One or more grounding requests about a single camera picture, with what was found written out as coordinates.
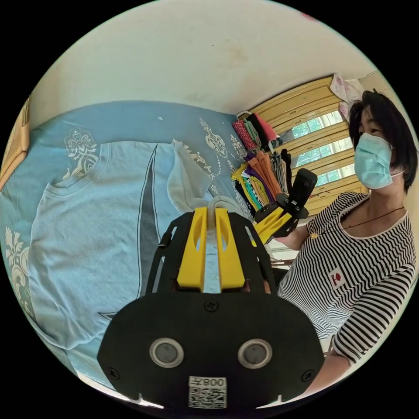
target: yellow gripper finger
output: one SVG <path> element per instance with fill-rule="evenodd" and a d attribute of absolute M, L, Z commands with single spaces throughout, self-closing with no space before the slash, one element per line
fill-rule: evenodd
<path fill-rule="evenodd" d="M 225 289 L 242 288 L 244 287 L 245 279 L 227 209 L 216 208 L 215 222 L 221 292 Z"/>
<path fill-rule="evenodd" d="M 256 233 L 260 237 L 263 244 L 273 236 L 281 227 L 285 225 L 290 219 L 291 214 L 283 214 L 282 208 L 277 208 L 275 211 L 270 213 L 261 222 L 257 223 L 254 228 Z"/>
<path fill-rule="evenodd" d="M 181 288 L 204 290 L 207 208 L 195 210 L 177 278 Z"/>

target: window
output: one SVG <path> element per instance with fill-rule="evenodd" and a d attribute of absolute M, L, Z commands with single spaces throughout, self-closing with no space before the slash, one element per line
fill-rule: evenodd
<path fill-rule="evenodd" d="M 293 134 L 292 136 L 295 140 L 296 138 L 303 137 L 304 135 L 310 134 L 311 132 L 321 130 L 325 127 L 330 127 L 331 125 L 338 124 L 342 121 L 342 115 L 339 113 L 339 111 L 336 110 L 334 112 L 327 113 L 326 115 L 322 115 L 320 117 L 310 119 L 310 121 L 296 125 L 291 130 Z"/>
<path fill-rule="evenodd" d="M 324 145 L 314 150 L 306 151 L 299 156 L 296 156 L 291 160 L 291 168 L 303 166 L 313 161 L 319 160 L 323 157 L 331 156 L 332 154 L 339 153 L 340 151 L 349 150 L 352 148 L 352 141 L 349 137 L 339 141 L 335 141 L 331 144 Z M 350 169 L 350 166 L 337 170 L 332 170 L 328 173 L 324 173 L 318 177 L 316 186 L 325 185 L 326 183 L 334 182 L 335 180 L 343 179 L 347 176 L 353 175 L 355 172 Z"/>

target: qr code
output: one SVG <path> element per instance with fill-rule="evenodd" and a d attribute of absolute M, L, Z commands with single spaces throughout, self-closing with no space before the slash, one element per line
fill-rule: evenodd
<path fill-rule="evenodd" d="M 190 387 L 189 407 L 225 409 L 227 407 L 227 389 Z"/>

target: necklace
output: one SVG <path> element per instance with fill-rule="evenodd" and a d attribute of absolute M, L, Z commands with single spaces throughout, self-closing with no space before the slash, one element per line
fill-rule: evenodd
<path fill-rule="evenodd" d="M 370 223 L 371 221 L 378 220 L 379 218 L 385 217 L 386 215 L 389 215 L 389 214 L 395 213 L 396 211 L 399 211 L 399 210 L 402 210 L 402 209 L 404 209 L 404 207 L 403 207 L 403 206 L 401 206 L 400 208 L 397 208 L 397 209 L 395 209 L 395 210 L 392 210 L 392 211 L 390 211 L 390 212 L 388 212 L 388 213 L 386 213 L 386 214 L 384 214 L 384 215 L 380 215 L 379 217 L 375 217 L 375 218 L 373 218 L 372 220 L 364 221 L 363 223 L 355 224 L 354 226 L 349 226 L 349 227 L 347 227 L 347 228 L 352 228 L 352 227 L 362 226 L 363 224 Z M 334 232 L 336 232 L 336 231 L 341 231 L 341 230 L 346 230 L 346 228 L 337 228 L 337 229 L 332 230 L 332 231 L 328 231 L 328 230 L 326 230 L 326 231 L 324 231 L 324 232 L 322 233 L 322 235 L 323 235 L 323 234 L 325 234 L 325 233 L 334 233 Z M 314 233 L 311 233 L 311 234 L 310 234 L 310 238 L 311 238 L 312 240 L 316 239 L 318 236 L 319 236 L 319 235 L 318 235 L 318 233 L 316 233 L 316 232 L 314 232 Z"/>

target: screw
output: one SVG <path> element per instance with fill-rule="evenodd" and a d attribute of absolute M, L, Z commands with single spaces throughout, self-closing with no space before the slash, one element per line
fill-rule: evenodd
<path fill-rule="evenodd" d="M 313 378 L 313 375 L 314 375 L 314 371 L 308 370 L 301 376 L 301 381 L 303 383 L 306 383 L 307 381 L 310 381 Z"/>
<path fill-rule="evenodd" d="M 214 301 L 214 300 L 205 301 L 204 308 L 206 311 L 213 313 L 214 311 L 217 311 L 218 303 L 217 301 Z"/>
<path fill-rule="evenodd" d="M 119 380 L 119 372 L 115 369 L 115 368 L 109 368 L 108 369 L 108 375 L 113 379 L 113 380 Z"/>

